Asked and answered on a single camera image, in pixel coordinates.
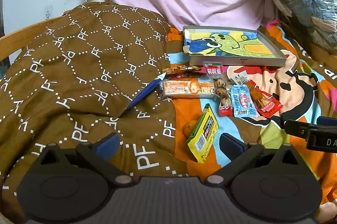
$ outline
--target cartoon poster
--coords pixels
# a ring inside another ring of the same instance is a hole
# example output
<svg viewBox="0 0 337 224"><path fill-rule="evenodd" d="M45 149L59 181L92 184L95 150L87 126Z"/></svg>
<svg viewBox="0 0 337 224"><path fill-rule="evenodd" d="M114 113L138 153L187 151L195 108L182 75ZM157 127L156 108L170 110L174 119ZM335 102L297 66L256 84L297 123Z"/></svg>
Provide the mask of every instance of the cartoon poster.
<svg viewBox="0 0 337 224"><path fill-rule="evenodd" d="M185 45L189 45L191 55L275 58L255 32L218 31L189 33L189 36Z"/></svg>

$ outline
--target black device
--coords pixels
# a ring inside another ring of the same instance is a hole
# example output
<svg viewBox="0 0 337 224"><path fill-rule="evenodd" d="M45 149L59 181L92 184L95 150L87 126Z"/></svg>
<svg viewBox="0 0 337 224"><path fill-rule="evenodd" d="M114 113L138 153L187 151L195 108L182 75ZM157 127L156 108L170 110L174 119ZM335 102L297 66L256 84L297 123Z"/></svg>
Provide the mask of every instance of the black device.
<svg viewBox="0 0 337 224"><path fill-rule="evenodd" d="M26 224L316 223L321 187L289 143L265 149L224 133L220 148L232 161L202 182L135 180L96 154L102 141L43 150L17 189Z"/></svg>
<svg viewBox="0 0 337 224"><path fill-rule="evenodd" d="M284 124L284 131L288 135L305 139L308 150L337 153L337 119L320 118L327 125L288 120Z"/></svg>

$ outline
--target food wrapper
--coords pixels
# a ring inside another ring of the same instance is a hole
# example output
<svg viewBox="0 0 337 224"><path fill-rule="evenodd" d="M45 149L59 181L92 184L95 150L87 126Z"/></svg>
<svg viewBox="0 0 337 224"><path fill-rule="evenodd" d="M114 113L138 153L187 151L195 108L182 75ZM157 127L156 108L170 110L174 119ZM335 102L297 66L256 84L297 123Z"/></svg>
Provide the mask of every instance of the food wrapper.
<svg viewBox="0 0 337 224"><path fill-rule="evenodd" d="M198 163L204 163L206 161L218 129L219 124L212 108L209 104L206 104L197 126L186 141Z"/></svg>
<svg viewBox="0 0 337 224"><path fill-rule="evenodd" d="M245 85L247 85L249 89L250 96L257 111L262 116L270 118L283 107L271 94L261 91L254 81L249 80Z"/></svg>
<svg viewBox="0 0 337 224"><path fill-rule="evenodd" d="M214 84L206 81L163 80L160 84L162 98L203 98L215 95Z"/></svg>
<svg viewBox="0 0 337 224"><path fill-rule="evenodd" d="M231 79L236 83L236 84L244 84L249 81L249 77L247 75L246 71L242 71L238 74L235 74Z"/></svg>
<svg viewBox="0 0 337 224"><path fill-rule="evenodd" d="M204 63L207 75L214 82L215 94L220 98L219 114L221 116L233 115L233 107L230 99L231 84L225 81L223 66L221 63Z"/></svg>
<svg viewBox="0 0 337 224"><path fill-rule="evenodd" d="M257 110L247 85L234 85L231 89L231 99L234 105L234 117L257 117Z"/></svg>
<svg viewBox="0 0 337 224"><path fill-rule="evenodd" d="M178 65L172 68L165 68L163 69L163 73L166 72L166 75L171 75L171 74L184 74L188 72L195 72L199 71L201 68L193 65Z"/></svg>
<svg viewBox="0 0 337 224"><path fill-rule="evenodd" d="M186 79L196 79L196 78L200 78L203 77L204 74L202 73L184 73L184 74L171 74L168 75L167 78L171 79L171 80L186 80Z"/></svg>

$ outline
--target red snack packet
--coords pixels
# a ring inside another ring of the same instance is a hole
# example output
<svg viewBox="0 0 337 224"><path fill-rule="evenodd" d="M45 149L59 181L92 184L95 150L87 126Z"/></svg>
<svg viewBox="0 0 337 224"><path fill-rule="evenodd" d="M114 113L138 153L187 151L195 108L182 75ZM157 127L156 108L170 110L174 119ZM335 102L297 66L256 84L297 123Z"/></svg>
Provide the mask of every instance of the red snack packet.
<svg viewBox="0 0 337 224"><path fill-rule="evenodd" d="M260 115L271 118L273 114L283 107L271 94L261 91L254 81L249 80L245 85L248 86L250 96Z"/></svg>

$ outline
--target gray tray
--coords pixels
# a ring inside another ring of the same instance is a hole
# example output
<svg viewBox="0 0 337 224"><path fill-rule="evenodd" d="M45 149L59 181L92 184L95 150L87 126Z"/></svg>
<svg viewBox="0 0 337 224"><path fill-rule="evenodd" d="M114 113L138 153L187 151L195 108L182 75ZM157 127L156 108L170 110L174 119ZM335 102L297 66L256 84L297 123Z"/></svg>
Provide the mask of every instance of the gray tray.
<svg viewBox="0 0 337 224"><path fill-rule="evenodd" d="M202 27L202 26L186 26L183 28L188 29L194 33L201 32L213 32L214 30L231 31L231 32L252 32L257 34L257 38L274 54L275 58L263 58L263 57L240 57L240 56L200 56L189 55L190 65L203 66L206 62L221 62L223 65L248 65L248 66L278 66L282 67L285 64L286 57L279 50L279 48L273 44L265 35L258 30L250 30L243 28L229 28L229 27ZM188 46L184 46L184 52L188 51Z"/></svg>

